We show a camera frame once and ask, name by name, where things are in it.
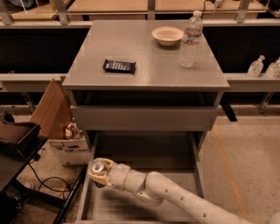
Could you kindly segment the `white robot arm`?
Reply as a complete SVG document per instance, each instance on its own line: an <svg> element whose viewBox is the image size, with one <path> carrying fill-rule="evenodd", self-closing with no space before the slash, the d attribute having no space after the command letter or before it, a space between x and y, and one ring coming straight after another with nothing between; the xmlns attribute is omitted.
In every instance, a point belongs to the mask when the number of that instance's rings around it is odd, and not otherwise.
<svg viewBox="0 0 280 224"><path fill-rule="evenodd" d="M158 206L167 200L199 224L254 224L189 192L157 171L143 173L126 164L98 157L89 166L87 175L99 185L127 191L144 203Z"/></svg>

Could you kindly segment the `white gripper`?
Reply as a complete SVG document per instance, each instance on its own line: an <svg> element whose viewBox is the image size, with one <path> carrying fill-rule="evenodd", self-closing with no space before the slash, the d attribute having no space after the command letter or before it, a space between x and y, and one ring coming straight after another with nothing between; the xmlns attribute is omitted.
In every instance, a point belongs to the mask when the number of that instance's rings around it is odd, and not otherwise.
<svg viewBox="0 0 280 224"><path fill-rule="evenodd" d="M108 174L93 174L88 176L100 186L112 186L113 189L139 193L144 189L146 175L133 170L126 164L115 164L113 160L99 157L93 161L93 172L109 172Z"/></svg>

